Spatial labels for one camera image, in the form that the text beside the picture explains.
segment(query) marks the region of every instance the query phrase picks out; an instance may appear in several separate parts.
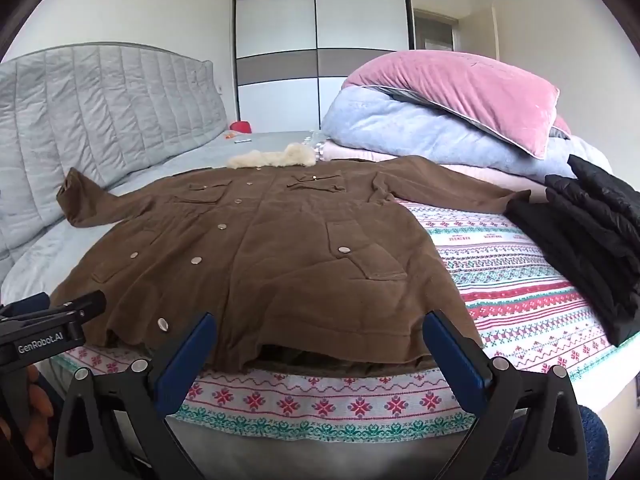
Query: coat pocket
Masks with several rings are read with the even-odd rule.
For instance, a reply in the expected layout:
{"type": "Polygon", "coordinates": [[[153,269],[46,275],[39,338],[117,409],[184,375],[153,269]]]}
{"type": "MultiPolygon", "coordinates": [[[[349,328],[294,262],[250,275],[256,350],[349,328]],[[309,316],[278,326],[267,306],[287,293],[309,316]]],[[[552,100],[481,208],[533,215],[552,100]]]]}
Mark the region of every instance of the coat pocket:
{"type": "Polygon", "coordinates": [[[333,193],[345,192],[344,177],[340,172],[325,174],[302,174],[292,176],[287,183],[287,189],[317,189],[333,193]]]}
{"type": "Polygon", "coordinates": [[[106,283],[121,270],[126,269],[147,250],[158,238],[159,230],[143,226],[126,241],[126,247],[116,248],[113,255],[95,267],[92,278],[98,283],[106,283]]]}
{"type": "Polygon", "coordinates": [[[231,179],[218,180],[211,184],[187,184],[174,193],[178,202],[192,204],[215,204],[226,193],[231,179]]]}
{"type": "Polygon", "coordinates": [[[355,220],[327,222],[329,245],[336,258],[350,259],[368,280],[405,280],[402,265],[371,240],[355,220]]]}

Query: stack of bedding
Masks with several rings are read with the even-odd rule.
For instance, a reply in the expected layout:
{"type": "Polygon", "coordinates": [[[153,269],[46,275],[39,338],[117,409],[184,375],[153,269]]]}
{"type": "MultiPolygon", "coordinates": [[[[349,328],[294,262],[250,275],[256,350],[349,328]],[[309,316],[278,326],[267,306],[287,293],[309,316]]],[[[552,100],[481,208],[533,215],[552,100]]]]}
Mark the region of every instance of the stack of bedding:
{"type": "Polygon", "coordinates": [[[611,171],[599,150],[572,136],[558,97],[546,80],[493,59],[393,52],[347,78],[322,121],[322,158],[421,155],[544,200],[546,175],[574,176],[569,155],[611,171]]]}

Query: hand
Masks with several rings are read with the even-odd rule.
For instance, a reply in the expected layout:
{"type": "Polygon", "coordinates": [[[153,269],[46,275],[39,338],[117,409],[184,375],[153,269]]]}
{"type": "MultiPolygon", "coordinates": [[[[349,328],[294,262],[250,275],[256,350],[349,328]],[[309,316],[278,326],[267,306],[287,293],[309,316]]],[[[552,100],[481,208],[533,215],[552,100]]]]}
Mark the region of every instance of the hand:
{"type": "MultiPolygon", "coordinates": [[[[53,462],[53,442],[49,437],[48,420],[53,416],[53,406],[44,390],[37,384],[38,369],[34,365],[27,367],[29,377],[29,402],[33,407],[31,421],[26,433],[24,443],[33,453],[33,463],[38,469],[46,469],[53,462]]],[[[11,431],[7,423],[0,418],[0,429],[7,439],[11,438],[11,431]]]]}

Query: coat sleeve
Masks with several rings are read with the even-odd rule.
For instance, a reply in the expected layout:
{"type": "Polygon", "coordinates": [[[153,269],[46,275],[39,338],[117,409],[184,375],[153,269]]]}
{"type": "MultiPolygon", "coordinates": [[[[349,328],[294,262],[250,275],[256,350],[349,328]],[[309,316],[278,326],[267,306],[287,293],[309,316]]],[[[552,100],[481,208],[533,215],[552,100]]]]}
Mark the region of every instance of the coat sleeve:
{"type": "Polygon", "coordinates": [[[93,227],[139,216],[152,207],[152,198],[138,192],[115,196],[72,168],[56,196],[74,227],[93,227]]]}
{"type": "Polygon", "coordinates": [[[373,181],[377,198],[392,194],[436,207],[500,214],[509,200],[522,198],[528,201],[531,193],[530,190],[503,189],[417,155],[400,156],[378,164],[380,171],[373,181]]]}

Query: wardrobe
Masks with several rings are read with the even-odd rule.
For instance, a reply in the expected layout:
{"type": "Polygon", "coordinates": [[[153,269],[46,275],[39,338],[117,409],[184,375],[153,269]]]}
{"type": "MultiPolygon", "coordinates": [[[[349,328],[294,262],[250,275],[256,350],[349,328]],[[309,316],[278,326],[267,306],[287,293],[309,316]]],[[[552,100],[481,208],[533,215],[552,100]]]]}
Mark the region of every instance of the wardrobe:
{"type": "Polygon", "coordinates": [[[346,77],[414,47],[410,0],[234,0],[238,117],[317,130],[346,77]]]}

